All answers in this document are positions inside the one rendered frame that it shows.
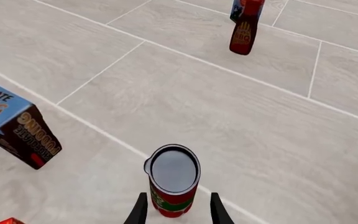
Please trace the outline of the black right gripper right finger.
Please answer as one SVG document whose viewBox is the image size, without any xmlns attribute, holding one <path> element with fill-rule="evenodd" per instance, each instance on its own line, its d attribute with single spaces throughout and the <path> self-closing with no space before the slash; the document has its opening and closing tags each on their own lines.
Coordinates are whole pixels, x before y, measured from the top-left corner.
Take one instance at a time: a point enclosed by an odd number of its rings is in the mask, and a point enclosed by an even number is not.
<svg viewBox="0 0 358 224">
<path fill-rule="evenodd" d="M 211 218 L 213 224 L 234 224 L 216 192 L 211 193 Z"/>
</svg>

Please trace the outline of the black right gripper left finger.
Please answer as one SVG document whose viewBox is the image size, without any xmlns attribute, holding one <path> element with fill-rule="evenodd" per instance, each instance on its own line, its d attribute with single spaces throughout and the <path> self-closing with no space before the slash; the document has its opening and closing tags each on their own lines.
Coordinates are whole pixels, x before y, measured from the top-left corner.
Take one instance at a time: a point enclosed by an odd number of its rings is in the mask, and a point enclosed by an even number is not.
<svg viewBox="0 0 358 224">
<path fill-rule="evenodd" d="M 147 193 L 142 192 L 124 224 L 145 224 L 147 219 Z"/>
</svg>

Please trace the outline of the red tomato sauce can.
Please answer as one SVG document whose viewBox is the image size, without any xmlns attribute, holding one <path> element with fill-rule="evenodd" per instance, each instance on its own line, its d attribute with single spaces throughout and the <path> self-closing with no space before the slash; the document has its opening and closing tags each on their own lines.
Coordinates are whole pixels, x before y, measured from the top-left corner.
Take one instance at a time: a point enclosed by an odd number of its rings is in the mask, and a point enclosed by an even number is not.
<svg viewBox="0 0 358 224">
<path fill-rule="evenodd" d="M 179 144 L 164 145 L 145 160 L 144 171 L 152 205 L 160 214 L 178 218 L 190 210 L 201 177 L 193 151 Z"/>
</svg>

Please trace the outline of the BBQ sauce bottle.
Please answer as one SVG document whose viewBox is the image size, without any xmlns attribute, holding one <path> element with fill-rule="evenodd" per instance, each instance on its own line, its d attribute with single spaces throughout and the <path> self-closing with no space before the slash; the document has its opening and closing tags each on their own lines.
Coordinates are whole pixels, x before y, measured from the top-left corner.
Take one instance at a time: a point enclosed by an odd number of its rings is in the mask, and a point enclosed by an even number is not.
<svg viewBox="0 0 358 224">
<path fill-rule="evenodd" d="M 249 55 L 256 39 L 257 26 L 265 0 L 246 0 L 244 12 L 234 27 L 229 50 L 239 55 Z"/>
</svg>

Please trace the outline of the red box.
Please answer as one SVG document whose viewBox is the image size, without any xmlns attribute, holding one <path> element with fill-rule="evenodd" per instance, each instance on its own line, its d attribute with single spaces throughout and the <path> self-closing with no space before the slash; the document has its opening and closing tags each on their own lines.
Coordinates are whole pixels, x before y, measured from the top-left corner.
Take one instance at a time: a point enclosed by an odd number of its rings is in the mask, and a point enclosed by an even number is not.
<svg viewBox="0 0 358 224">
<path fill-rule="evenodd" d="M 26 223 L 12 217 L 1 221 L 0 224 L 26 224 Z"/>
</svg>

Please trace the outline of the chocolate pudding box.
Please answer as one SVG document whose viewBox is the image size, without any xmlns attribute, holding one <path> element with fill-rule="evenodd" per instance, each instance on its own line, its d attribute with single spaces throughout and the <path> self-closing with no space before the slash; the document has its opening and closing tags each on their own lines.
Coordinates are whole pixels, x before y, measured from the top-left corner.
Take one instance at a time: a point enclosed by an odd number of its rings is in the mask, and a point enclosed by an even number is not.
<svg viewBox="0 0 358 224">
<path fill-rule="evenodd" d="M 62 150 L 36 105 L 1 86 L 0 147 L 35 170 Z"/>
</svg>

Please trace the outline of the blue printed box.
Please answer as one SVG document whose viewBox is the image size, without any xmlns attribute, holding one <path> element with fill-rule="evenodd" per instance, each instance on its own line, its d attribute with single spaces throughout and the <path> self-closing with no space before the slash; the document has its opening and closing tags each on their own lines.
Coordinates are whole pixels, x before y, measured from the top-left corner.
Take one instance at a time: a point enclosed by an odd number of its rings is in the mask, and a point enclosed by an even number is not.
<svg viewBox="0 0 358 224">
<path fill-rule="evenodd" d="M 246 0 L 233 0 L 230 20 L 233 22 L 237 22 L 238 18 L 240 18 L 241 14 L 244 12 Z"/>
</svg>

